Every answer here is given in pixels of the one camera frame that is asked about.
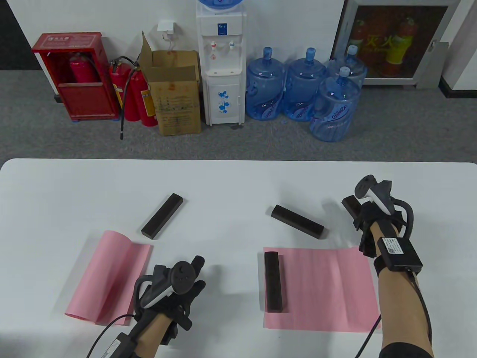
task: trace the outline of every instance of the wall outlet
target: wall outlet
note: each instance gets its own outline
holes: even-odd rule
[[[176,23],[169,20],[159,20],[157,23],[157,31],[162,32],[162,38],[165,41],[171,41],[174,35]]]

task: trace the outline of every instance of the red cabinet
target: red cabinet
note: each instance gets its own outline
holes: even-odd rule
[[[33,52],[40,54],[72,121],[119,117],[100,32],[44,33]]]

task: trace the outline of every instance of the fire extinguisher hose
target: fire extinguisher hose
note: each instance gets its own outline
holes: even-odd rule
[[[137,71],[137,69],[139,67],[139,62],[138,61],[139,61],[139,56],[140,55],[141,54],[138,55],[138,57],[136,58],[136,61],[134,61],[134,62],[126,56],[120,56],[117,59],[112,61],[114,63],[118,63],[121,59],[125,59],[125,60],[129,61],[130,63],[132,63],[133,66],[134,66],[134,68],[132,69],[132,71],[129,74],[129,77],[127,78],[126,84],[124,85],[123,107],[121,108],[121,111],[119,112],[119,119],[121,121],[121,134],[120,134],[119,138],[121,140],[124,139],[124,109],[126,107],[127,89],[129,88],[129,82],[131,81],[131,77],[133,77],[134,73]]]

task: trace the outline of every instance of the cardboard box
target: cardboard box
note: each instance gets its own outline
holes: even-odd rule
[[[164,136],[200,133],[199,63],[195,51],[152,51],[143,32],[139,65]]]

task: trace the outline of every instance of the white table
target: white table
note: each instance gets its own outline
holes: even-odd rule
[[[14,159],[0,171],[2,357],[85,357],[102,327],[63,315],[104,230],[155,247],[155,264],[205,257],[206,290],[158,357],[354,357],[366,334],[269,330],[259,305],[264,246],[342,248],[360,234],[340,205],[366,174],[415,212],[412,240],[437,357],[477,351],[477,167],[466,163]],[[151,241],[144,222],[185,198]],[[318,241],[270,217],[281,204],[330,229]],[[100,357],[120,331],[99,342]],[[375,334],[363,357],[377,357]]]

